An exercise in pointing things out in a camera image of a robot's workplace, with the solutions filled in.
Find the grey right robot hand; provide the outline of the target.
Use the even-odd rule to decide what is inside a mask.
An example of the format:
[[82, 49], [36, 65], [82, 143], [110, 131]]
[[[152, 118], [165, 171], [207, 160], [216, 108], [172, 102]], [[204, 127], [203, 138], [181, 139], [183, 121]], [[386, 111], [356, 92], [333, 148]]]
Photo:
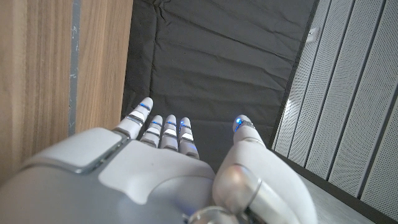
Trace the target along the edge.
[[251, 120], [214, 171], [188, 118], [150, 117], [144, 98], [114, 129], [93, 128], [34, 155], [1, 186], [2, 223], [316, 223], [299, 175]]

